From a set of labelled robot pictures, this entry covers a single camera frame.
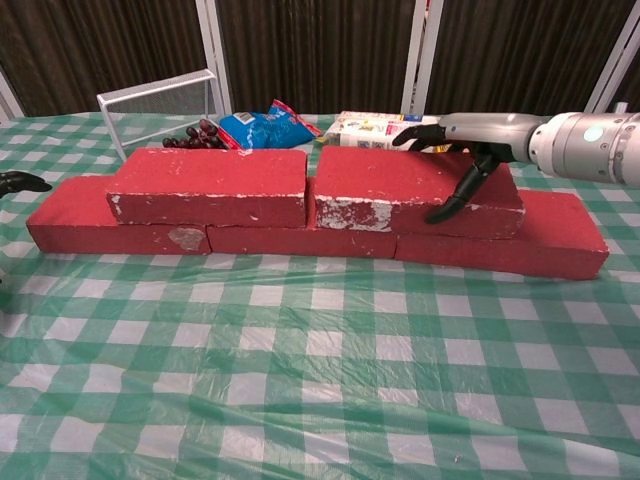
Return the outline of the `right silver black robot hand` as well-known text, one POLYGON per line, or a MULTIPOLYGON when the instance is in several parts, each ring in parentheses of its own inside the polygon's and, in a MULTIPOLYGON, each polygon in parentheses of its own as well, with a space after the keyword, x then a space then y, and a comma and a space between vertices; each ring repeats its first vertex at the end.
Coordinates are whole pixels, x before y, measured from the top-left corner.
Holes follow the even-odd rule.
POLYGON ((451 113, 432 124, 402 130, 394 146, 410 142, 411 151, 449 144, 456 151, 467 148, 473 162, 443 205, 425 217, 439 224, 463 210, 497 168, 506 163, 529 163, 529 142, 534 131, 547 121, 544 116, 522 113, 451 113))

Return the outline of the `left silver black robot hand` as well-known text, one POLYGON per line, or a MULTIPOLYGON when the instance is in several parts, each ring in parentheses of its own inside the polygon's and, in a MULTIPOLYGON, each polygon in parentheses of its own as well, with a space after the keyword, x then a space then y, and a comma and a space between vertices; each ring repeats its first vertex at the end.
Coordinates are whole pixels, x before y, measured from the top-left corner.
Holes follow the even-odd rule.
POLYGON ((0 197, 22 191, 43 193, 50 191, 52 186, 43 178, 22 171, 7 171, 0 173, 0 197))

